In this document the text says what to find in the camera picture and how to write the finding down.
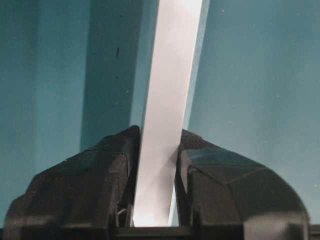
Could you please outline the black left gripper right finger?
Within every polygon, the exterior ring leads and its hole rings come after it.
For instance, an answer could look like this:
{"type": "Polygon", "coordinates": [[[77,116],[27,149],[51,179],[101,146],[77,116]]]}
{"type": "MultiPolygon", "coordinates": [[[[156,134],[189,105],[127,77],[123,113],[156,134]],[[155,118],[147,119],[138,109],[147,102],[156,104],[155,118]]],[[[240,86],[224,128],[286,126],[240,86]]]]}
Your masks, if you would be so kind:
{"type": "Polygon", "coordinates": [[[179,224],[198,240],[307,240],[308,212],[276,172],[183,130],[175,173],[179,224]]]}

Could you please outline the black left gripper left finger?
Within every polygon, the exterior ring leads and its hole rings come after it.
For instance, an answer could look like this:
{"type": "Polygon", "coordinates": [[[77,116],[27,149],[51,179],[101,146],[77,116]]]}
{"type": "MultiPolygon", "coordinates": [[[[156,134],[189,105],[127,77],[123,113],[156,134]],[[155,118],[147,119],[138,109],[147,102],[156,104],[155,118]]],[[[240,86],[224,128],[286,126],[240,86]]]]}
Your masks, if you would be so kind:
{"type": "Polygon", "coordinates": [[[133,125],[35,175],[10,205],[5,240],[110,240],[133,226],[140,129],[133,125]]]}

